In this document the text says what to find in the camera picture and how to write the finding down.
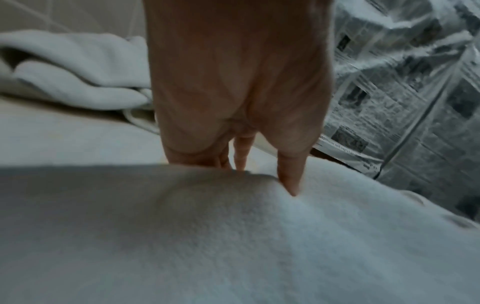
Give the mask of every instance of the white towel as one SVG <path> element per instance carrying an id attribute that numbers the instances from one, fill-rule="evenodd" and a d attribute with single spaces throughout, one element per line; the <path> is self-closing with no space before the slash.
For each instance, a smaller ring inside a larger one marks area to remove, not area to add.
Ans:
<path id="1" fill-rule="evenodd" d="M 145 39 L 111 34 L 0 33 L 0 93 L 93 109 L 119 110 L 158 132 L 132 111 L 152 110 Z"/>
<path id="2" fill-rule="evenodd" d="M 297 198 L 177 166 L 4 170 L 0 189 L 4 304 L 480 302 L 477 224 L 324 160 Z"/>

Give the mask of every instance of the white fabric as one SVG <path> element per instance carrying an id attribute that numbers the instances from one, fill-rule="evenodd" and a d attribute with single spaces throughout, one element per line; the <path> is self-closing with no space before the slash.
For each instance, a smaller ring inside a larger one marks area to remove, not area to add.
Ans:
<path id="1" fill-rule="evenodd" d="M 111 34 L 0 33 L 0 93 L 93 110 L 122 110 L 158 133 L 132 109 L 152 106 L 147 45 Z"/>
<path id="2" fill-rule="evenodd" d="M 176 166 L 4 170 L 0 188 L 5 304 L 480 302 L 476 224 L 324 160 L 297 198 Z"/>

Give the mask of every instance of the human hand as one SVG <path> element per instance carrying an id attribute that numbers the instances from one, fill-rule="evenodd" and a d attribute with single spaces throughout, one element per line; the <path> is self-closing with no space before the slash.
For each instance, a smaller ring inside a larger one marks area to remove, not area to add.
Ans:
<path id="1" fill-rule="evenodd" d="M 144 0 L 154 107 L 170 163 L 244 170 L 255 134 L 299 192 L 333 87 L 333 0 Z"/>

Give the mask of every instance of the white blanket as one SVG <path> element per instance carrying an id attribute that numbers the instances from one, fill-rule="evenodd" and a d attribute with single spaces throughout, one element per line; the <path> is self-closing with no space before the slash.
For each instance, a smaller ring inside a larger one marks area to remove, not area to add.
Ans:
<path id="1" fill-rule="evenodd" d="M 158 132 L 145 39 L 111 34 L 0 33 L 0 93 L 92 110 L 120 110 Z"/>
<path id="2" fill-rule="evenodd" d="M 0 170 L 0 189 L 4 304 L 480 302 L 475 223 L 324 160 L 297 198 L 176 166 Z"/>

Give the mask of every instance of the tiled wall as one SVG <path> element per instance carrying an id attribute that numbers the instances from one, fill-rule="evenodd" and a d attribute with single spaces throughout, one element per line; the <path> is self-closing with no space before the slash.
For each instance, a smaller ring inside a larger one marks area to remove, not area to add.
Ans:
<path id="1" fill-rule="evenodd" d="M 52 32 L 145 36 L 142 0 L 0 0 L 0 32 Z"/>

